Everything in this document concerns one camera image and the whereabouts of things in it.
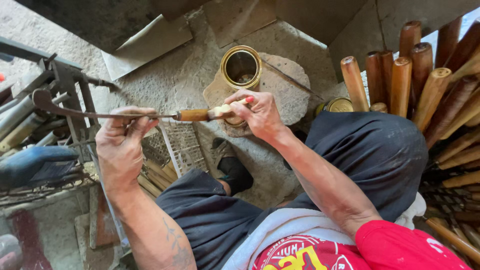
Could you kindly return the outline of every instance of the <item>open can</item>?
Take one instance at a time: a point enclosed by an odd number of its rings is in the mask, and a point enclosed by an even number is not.
[[[345,97],[334,98],[318,105],[317,109],[315,110],[315,116],[317,116],[321,111],[352,112],[352,101]]]

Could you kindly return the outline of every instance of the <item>forearm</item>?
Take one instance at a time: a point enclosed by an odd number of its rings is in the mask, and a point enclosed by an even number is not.
[[[125,194],[108,194],[141,270],[194,270],[187,236],[138,184]]]
[[[360,188],[285,128],[269,143],[287,160],[315,205],[350,237],[370,220],[381,220]]]

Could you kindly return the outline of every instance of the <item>dark shorts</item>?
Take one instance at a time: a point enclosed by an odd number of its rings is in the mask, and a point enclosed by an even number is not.
[[[305,144],[348,175],[387,221],[415,200],[428,159],[425,139],[410,120],[380,112],[322,112]],[[179,178],[156,203],[183,229],[202,270],[220,269],[278,209],[262,210],[228,197],[217,180],[200,170]],[[306,193],[284,208],[318,210]]]

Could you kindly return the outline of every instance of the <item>knee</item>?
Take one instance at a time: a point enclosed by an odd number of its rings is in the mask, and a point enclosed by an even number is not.
[[[364,127],[369,131],[368,140],[381,148],[385,157],[399,157],[411,161],[426,163],[428,149],[425,137],[416,125],[403,117],[379,113],[377,119]]]

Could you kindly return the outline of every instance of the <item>hand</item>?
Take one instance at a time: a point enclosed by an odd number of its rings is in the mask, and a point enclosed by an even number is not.
[[[253,102],[249,103],[250,109],[236,102],[250,96],[253,97]],[[280,119],[272,93],[240,89],[226,98],[225,104],[230,104],[232,111],[247,121],[255,136],[269,144],[272,144],[288,129]]]
[[[114,109],[112,114],[154,114],[155,109],[135,106]],[[96,151],[109,196],[121,196],[138,188],[137,176],[143,164],[141,140],[158,124],[147,116],[129,120],[109,118],[96,134]]]

